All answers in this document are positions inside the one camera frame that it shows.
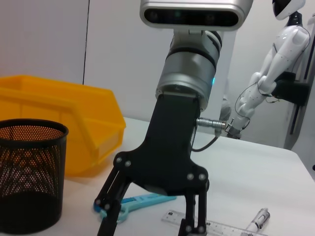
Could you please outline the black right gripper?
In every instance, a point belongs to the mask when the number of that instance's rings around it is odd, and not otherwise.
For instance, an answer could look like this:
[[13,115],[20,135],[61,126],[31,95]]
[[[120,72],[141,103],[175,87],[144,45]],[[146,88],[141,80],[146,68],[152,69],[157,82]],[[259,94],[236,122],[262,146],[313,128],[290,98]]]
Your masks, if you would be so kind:
[[208,172],[191,158],[200,105],[196,98],[160,95],[142,144],[118,153],[94,203],[106,211],[98,236],[113,236],[121,201],[131,182],[149,192],[185,195],[186,213],[179,236],[205,236]]

